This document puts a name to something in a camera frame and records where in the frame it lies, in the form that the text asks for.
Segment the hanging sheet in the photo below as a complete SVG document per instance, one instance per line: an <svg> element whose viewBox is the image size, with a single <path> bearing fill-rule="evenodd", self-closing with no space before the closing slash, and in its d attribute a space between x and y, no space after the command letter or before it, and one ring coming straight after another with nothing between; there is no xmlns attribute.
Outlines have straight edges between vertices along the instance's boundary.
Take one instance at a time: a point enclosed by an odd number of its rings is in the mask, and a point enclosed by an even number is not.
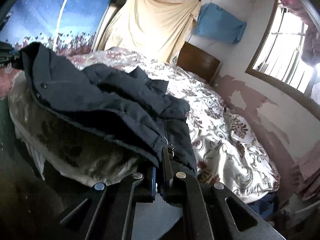
<svg viewBox="0 0 320 240"><path fill-rule="evenodd" d="M199 0L127 0L112 19L99 50L121 47L169 62L200 10Z"/></svg>

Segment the window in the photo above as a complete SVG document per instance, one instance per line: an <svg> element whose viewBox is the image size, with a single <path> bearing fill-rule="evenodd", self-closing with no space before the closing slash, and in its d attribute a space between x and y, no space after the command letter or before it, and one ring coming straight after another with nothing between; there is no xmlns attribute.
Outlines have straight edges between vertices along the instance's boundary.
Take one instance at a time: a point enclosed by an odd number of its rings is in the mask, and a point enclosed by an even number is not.
<svg viewBox="0 0 320 240"><path fill-rule="evenodd" d="M279 1L270 32L253 69L304 93L313 68L301 60L308 26Z"/></svg>
<svg viewBox="0 0 320 240"><path fill-rule="evenodd" d="M300 18L275 0L265 33L245 72L289 95L320 120L320 104L316 103L320 96L316 101L312 97L314 84L320 83L320 64L312 68L301 60L307 29Z"/></svg>

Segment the wooden headboard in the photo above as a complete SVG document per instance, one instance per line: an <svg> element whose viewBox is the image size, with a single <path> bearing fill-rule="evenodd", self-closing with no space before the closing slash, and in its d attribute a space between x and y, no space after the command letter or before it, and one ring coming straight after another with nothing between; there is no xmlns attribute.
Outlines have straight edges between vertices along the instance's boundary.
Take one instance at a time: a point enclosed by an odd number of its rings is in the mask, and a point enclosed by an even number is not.
<svg viewBox="0 0 320 240"><path fill-rule="evenodd" d="M184 43L177 62L178 66L186 71L197 74L208 83L219 64L220 61L214 56L187 42Z"/></svg>

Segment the zipper pull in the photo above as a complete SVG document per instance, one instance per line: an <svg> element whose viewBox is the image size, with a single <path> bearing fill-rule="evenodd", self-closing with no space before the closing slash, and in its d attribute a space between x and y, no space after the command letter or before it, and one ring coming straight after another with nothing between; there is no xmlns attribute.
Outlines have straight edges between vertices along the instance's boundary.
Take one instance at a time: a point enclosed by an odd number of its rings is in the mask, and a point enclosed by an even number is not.
<svg viewBox="0 0 320 240"><path fill-rule="evenodd" d="M174 146L171 143L169 143L169 141L167 140L166 137L165 137L165 140L167 141L167 149L168 149L170 160L173 160L173 157L174 157Z"/></svg>

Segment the pink curtain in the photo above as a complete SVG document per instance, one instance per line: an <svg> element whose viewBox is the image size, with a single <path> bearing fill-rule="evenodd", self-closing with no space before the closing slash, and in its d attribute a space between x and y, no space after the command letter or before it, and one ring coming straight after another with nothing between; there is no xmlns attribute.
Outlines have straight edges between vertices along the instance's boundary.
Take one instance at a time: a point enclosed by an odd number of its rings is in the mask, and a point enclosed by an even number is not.
<svg viewBox="0 0 320 240"><path fill-rule="evenodd" d="M292 168L295 192L302 195L302 200L320 194L320 140Z"/></svg>

